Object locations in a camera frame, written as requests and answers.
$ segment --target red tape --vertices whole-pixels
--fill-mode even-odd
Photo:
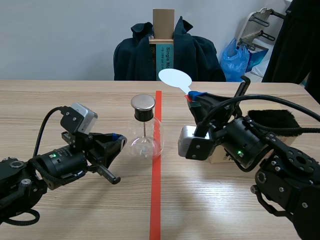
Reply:
[[[155,92],[154,116],[162,121],[162,92]],[[154,123],[153,141],[161,143],[160,129],[157,122]],[[161,155],[152,158],[151,177],[151,205],[150,205],[150,232],[149,240],[161,240]]]

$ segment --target person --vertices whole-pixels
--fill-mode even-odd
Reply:
[[[320,0],[293,0],[286,11],[263,83],[300,84],[320,103]]]

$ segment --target dark coat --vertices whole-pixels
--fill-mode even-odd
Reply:
[[[188,74],[192,81],[225,82],[214,44],[203,37],[191,36],[192,25],[180,17],[173,34],[173,67]],[[132,38],[125,39],[115,49],[113,57],[115,81],[155,81],[149,36],[150,22],[131,28]]]

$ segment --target round glass flask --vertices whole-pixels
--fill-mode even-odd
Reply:
[[[154,117],[153,109],[156,100],[147,94],[139,94],[132,98],[134,119],[128,126],[129,151],[142,159],[159,156],[164,148],[164,129],[161,122]]]

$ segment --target table surface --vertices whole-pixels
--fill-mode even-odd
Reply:
[[[238,83],[194,82],[191,89],[233,96]],[[161,171],[161,239],[163,240],[295,240],[293,225],[275,217],[250,192],[256,171],[241,172],[234,163],[210,164],[178,156],[181,128],[194,125],[184,94],[162,82],[0,80],[0,152],[27,161],[33,153],[41,122],[57,106],[79,102],[98,113],[94,132],[126,135],[134,110],[133,96],[162,91],[165,144]],[[268,94],[300,104],[318,114],[319,105],[300,86],[252,83],[248,94]],[[241,105],[265,104],[245,101]],[[302,127],[319,124],[290,109]],[[49,120],[39,153],[65,145],[61,115]],[[319,137],[304,134],[293,147],[319,155]],[[0,240],[148,240],[152,161],[123,152],[110,169],[121,182],[111,185],[97,174],[48,191],[34,207],[40,221],[28,227],[3,223]]]

